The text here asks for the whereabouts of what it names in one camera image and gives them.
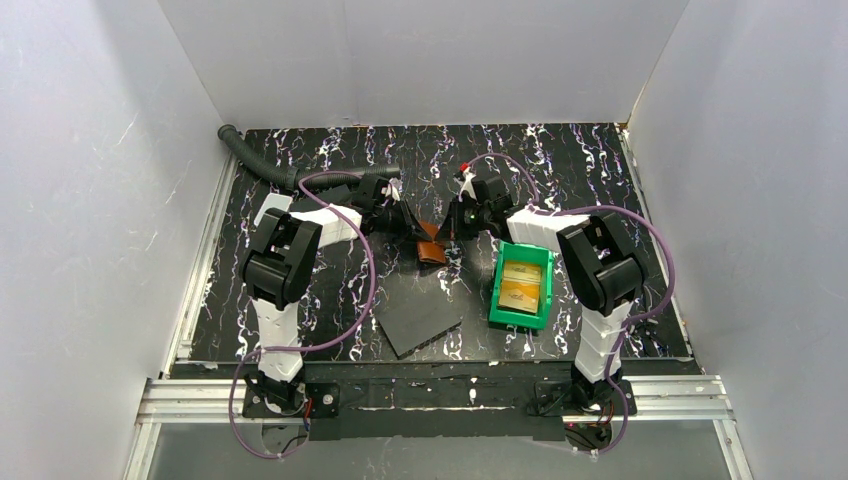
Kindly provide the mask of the green plastic card tray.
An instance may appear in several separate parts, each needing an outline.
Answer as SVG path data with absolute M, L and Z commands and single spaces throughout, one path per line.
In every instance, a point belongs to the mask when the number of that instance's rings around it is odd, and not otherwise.
M 553 302 L 553 252 L 501 241 L 488 321 L 528 330 L 543 330 Z

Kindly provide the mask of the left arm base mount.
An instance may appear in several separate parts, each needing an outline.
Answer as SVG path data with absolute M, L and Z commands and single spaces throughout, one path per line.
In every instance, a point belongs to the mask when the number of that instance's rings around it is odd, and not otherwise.
M 334 383 L 309 383 L 299 373 L 292 381 L 273 380 L 256 371 L 244 374 L 241 416 L 272 421 L 262 435 L 272 441 L 269 450 L 288 453 L 309 439 L 312 421 L 339 414 L 341 392 Z

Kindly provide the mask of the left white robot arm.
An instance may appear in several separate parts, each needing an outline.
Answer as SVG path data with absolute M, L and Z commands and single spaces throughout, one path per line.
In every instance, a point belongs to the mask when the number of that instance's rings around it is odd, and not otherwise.
M 307 350 L 299 340 L 299 302 L 311 283 L 319 249 L 365 241 L 372 232 L 401 241 L 432 238 L 388 178 L 354 172 L 340 176 L 357 185 L 350 199 L 332 203 L 315 197 L 318 207 L 312 211 L 293 212 L 291 197 L 269 194 L 254 220 L 254 238 L 242 266 L 260 333 L 258 371 L 246 375 L 245 382 L 255 395 L 282 408 L 294 402 Z

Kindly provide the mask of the brown leather card holder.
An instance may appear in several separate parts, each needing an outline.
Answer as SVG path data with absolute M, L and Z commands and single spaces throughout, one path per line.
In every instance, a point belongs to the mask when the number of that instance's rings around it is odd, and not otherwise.
M 416 249 L 419 262 L 427 266 L 446 265 L 445 245 L 435 241 L 439 227 L 428 222 L 422 222 L 421 227 L 431 237 L 431 240 L 417 242 Z

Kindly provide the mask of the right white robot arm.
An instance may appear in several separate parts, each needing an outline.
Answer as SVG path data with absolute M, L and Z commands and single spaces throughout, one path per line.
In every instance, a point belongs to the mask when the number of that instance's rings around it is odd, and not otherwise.
M 582 308 L 581 339 L 571 369 L 572 402 L 606 401 L 620 380 L 618 340 L 647 265 L 618 220 L 623 210 L 597 205 L 573 212 L 519 207 L 499 176 L 457 175 L 438 241 L 471 240 L 487 231 L 499 240 L 489 319 L 529 330 L 544 328 L 553 304 L 556 255 Z

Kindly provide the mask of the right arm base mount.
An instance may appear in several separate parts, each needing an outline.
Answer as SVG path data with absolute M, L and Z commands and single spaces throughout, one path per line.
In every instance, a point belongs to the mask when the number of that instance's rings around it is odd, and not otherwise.
M 573 449 L 598 455 L 620 440 L 613 423 L 638 413 L 631 384 L 613 380 L 615 386 L 605 380 L 537 382 L 525 412 L 531 417 L 560 418 Z

